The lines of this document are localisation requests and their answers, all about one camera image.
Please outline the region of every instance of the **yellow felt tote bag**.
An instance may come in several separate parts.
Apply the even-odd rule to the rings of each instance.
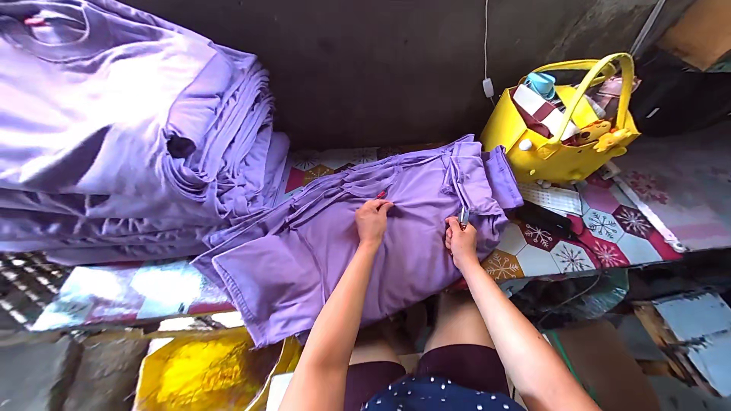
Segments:
[[[617,61],[621,68],[622,89],[616,122],[612,129],[601,135],[598,140],[582,146],[561,144],[561,136],[569,121],[573,121],[582,129],[599,120],[584,93],[589,87],[603,83],[617,72],[614,61]],[[564,103],[566,111],[554,136],[543,137],[526,126],[510,97],[511,88],[503,91],[480,136],[485,151],[490,151],[496,146],[505,146],[507,158],[518,181],[544,180],[563,183],[583,180],[612,157],[625,154],[626,146],[640,135],[629,114],[629,97],[635,78],[635,65],[628,53],[612,54],[601,60],[587,59],[548,64],[533,72],[559,69],[588,70],[588,73],[577,88],[556,86],[556,94]]]

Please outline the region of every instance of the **hand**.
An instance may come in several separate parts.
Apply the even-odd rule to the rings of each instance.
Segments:
[[[455,265],[462,271],[470,264],[480,264],[477,259],[477,230],[467,223],[464,231],[459,227],[459,220],[455,216],[447,217],[445,220],[447,235],[444,238],[444,245],[452,252],[452,259]]]
[[[361,244],[381,244],[386,232],[386,213],[391,207],[393,203],[389,200],[369,200],[355,212]]]

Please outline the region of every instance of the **dark shorts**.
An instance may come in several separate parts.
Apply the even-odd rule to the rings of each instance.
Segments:
[[[404,376],[405,368],[391,361],[351,365],[345,385],[345,411],[360,410],[371,397]],[[510,396],[497,351],[482,345],[454,344],[428,351],[419,360],[414,376],[447,378],[465,388]]]

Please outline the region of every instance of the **yellow plastic bag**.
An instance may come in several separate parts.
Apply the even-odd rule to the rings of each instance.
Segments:
[[[612,132],[602,135],[597,141],[583,146],[564,146],[560,138],[569,120],[573,120],[579,128],[592,124],[597,120],[594,110],[584,97],[586,90],[607,80],[616,73],[612,64],[618,61],[622,70],[622,90],[617,109],[616,127]],[[545,180],[555,183],[583,180],[609,159],[627,152],[630,144],[640,132],[635,127],[629,113],[629,96],[632,93],[632,81],[635,78],[635,65],[628,53],[617,53],[601,60],[576,60],[548,64],[535,69],[534,72],[545,72],[557,69],[588,70],[588,73],[577,88],[557,86],[556,93],[566,106],[559,132],[551,139],[530,130],[520,117],[515,104],[510,98],[510,88],[503,91],[492,116],[485,125],[480,136],[482,146],[490,151],[496,146],[505,146],[507,158],[515,178],[521,182]]]
[[[295,370],[294,337],[252,351],[243,327],[176,337],[145,357],[137,411],[264,411],[271,379]]]

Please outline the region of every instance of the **purple fabric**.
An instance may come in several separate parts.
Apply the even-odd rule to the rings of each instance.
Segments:
[[[0,3],[0,58],[0,249],[178,256],[277,201],[289,141],[255,55],[113,0],[31,0]]]
[[[257,347],[312,327],[358,245],[353,215],[382,190],[394,202],[376,254],[363,324],[439,292],[460,277],[444,248],[444,219],[468,206],[487,257],[507,218],[495,192],[518,204],[501,149],[486,170],[473,135],[433,150],[358,165],[318,178],[283,204],[237,219],[207,238],[193,265],[224,288]]]

